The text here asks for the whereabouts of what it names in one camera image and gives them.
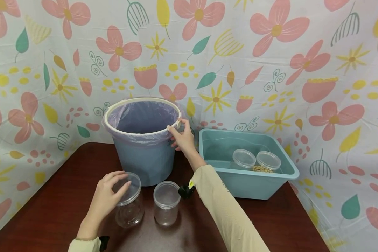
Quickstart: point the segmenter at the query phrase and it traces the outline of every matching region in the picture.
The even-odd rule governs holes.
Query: floral backdrop
[[[0,229],[137,96],[273,135],[330,250],[378,251],[378,0],[0,0]]]

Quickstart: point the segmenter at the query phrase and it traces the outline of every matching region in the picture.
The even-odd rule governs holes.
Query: clear plastic jar
[[[137,225],[144,215],[143,196],[141,194],[141,181],[134,173],[129,173],[127,178],[118,181],[112,188],[117,192],[126,182],[131,181],[128,191],[120,199],[116,206],[115,220],[123,228]]]
[[[255,166],[256,157],[252,152],[245,149],[236,149],[232,154],[230,169],[251,170]]]
[[[260,151],[256,155],[256,161],[259,165],[272,171],[279,169],[281,165],[279,157],[268,151]]]
[[[154,189],[154,218],[159,225],[173,225],[178,218],[181,196],[179,186],[172,181],[159,183]]]

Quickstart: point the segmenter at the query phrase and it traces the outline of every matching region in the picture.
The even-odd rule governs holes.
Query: yellow dot
[[[11,92],[11,93],[17,93],[17,92],[18,92],[18,88],[16,88],[16,87],[12,87],[12,88],[10,89],[10,92]]]
[[[371,82],[371,86],[378,87],[378,80]]]
[[[7,75],[0,74],[0,87],[5,87],[10,82]]]
[[[365,87],[365,85],[366,85],[365,80],[357,80],[357,81],[354,82],[354,84],[353,84],[353,89],[355,89],[355,90],[359,90],[359,89]]]
[[[107,87],[112,87],[112,80],[110,80],[110,79],[106,79],[106,80],[104,80],[103,82],[102,82],[105,86],[107,86]]]
[[[18,73],[18,68],[17,67],[12,67],[12,68],[10,68],[10,70],[8,70],[8,73],[9,74],[16,74],[16,73]]]
[[[367,94],[368,99],[370,100],[376,100],[378,99],[378,93],[372,92]]]
[[[350,96],[350,98],[352,100],[358,100],[360,98],[360,96],[358,94],[353,94],[353,95]]]
[[[20,80],[19,80],[19,83],[22,84],[22,85],[28,84],[29,79],[27,77],[21,77]]]
[[[271,96],[269,96],[269,98],[267,98],[267,101],[272,102],[276,100],[276,98],[277,98],[277,94],[272,94]]]
[[[305,182],[305,184],[306,184],[307,186],[313,186],[313,185],[314,185],[314,183],[313,183],[309,178],[305,178],[305,179],[304,179],[304,182]]]
[[[171,72],[176,72],[176,71],[178,71],[178,65],[177,64],[169,64],[168,69]]]
[[[30,67],[25,67],[25,68],[22,70],[22,72],[23,72],[24,74],[29,74],[29,73],[31,72],[31,68],[30,68]]]

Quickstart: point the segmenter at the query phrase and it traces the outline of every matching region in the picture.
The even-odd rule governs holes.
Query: jar in water
[[[134,173],[129,173],[116,183],[112,190],[117,192],[126,182],[131,181],[128,191],[120,199],[116,206],[115,220],[123,228],[130,228],[137,225],[144,215],[143,196],[141,194],[141,181]]]
[[[255,166],[256,157],[252,152],[245,149],[236,149],[232,154],[230,169],[250,170]]]
[[[159,183],[154,189],[154,218],[159,225],[173,225],[178,218],[181,196],[179,186],[172,181]]]

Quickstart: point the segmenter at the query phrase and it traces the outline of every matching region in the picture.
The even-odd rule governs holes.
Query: brown tabletop
[[[120,170],[114,145],[81,146],[0,231],[0,252],[67,251],[91,202],[97,182]],[[193,172],[182,153],[175,155],[168,180],[187,183]],[[176,223],[162,228],[153,216],[153,190],[143,188],[145,213],[132,229],[120,228],[112,212],[100,236],[111,239],[107,252],[226,251],[219,231],[198,194],[182,199]],[[271,252],[328,252],[313,223],[286,183],[268,201],[237,199]]]

